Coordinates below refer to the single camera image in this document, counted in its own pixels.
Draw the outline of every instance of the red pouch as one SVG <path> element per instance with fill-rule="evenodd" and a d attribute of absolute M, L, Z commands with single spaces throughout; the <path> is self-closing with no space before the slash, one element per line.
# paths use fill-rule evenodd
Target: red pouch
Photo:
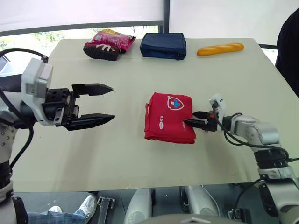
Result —
<path fill-rule="evenodd" d="M 184 123 L 192 118 L 192 101 L 183 95 L 154 93 L 145 105 L 145 138 L 193 144 L 192 127 Z"/>
<path fill-rule="evenodd" d="M 121 53 L 125 53 L 129 50 L 130 46 L 134 42 L 136 37 L 121 34 L 110 29 L 104 29 L 99 31 L 89 42 L 85 45 L 90 44 L 108 44 L 116 46 L 121 50 Z"/>

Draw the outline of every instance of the pink snack bag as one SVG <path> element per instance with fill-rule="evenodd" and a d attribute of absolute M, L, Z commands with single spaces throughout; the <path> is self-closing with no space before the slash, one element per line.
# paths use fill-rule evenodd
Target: pink snack bag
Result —
<path fill-rule="evenodd" d="M 102 31 L 99 31 L 85 45 L 108 44 L 111 46 L 118 47 L 121 53 L 125 53 L 126 51 L 129 50 L 130 46 L 132 45 L 135 39 L 136 37 L 134 36 L 121 34 L 110 29 L 104 29 Z"/>

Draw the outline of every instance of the person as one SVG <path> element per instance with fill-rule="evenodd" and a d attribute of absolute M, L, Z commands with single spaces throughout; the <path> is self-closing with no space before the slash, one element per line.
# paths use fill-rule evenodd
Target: person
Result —
<path fill-rule="evenodd" d="M 89 195 L 75 213 L 63 213 L 59 206 L 53 206 L 43 213 L 27 212 L 28 224 L 86 224 L 96 211 L 97 198 Z"/>
<path fill-rule="evenodd" d="M 277 40 L 275 67 L 299 97 L 299 8 L 285 21 Z"/>

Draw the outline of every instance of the white sneaker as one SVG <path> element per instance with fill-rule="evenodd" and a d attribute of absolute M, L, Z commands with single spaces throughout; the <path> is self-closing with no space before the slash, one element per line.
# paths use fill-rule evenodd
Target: white sneaker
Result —
<path fill-rule="evenodd" d="M 89 195 L 81 204 L 80 208 L 86 215 L 86 223 L 91 219 L 97 209 L 97 198 Z"/>
<path fill-rule="evenodd" d="M 61 208 L 59 206 L 53 206 L 49 209 L 49 211 L 53 211 L 53 212 L 62 212 Z"/>

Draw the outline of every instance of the navy blue pouch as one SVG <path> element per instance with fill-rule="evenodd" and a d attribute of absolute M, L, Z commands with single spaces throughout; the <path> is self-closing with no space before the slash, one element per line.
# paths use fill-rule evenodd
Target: navy blue pouch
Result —
<path fill-rule="evenodd" d="M 159 57 L 183 60 L 186 57 L 186 41 L 180 33 L 146 33 L 140 44 L 143 57 Z"/>

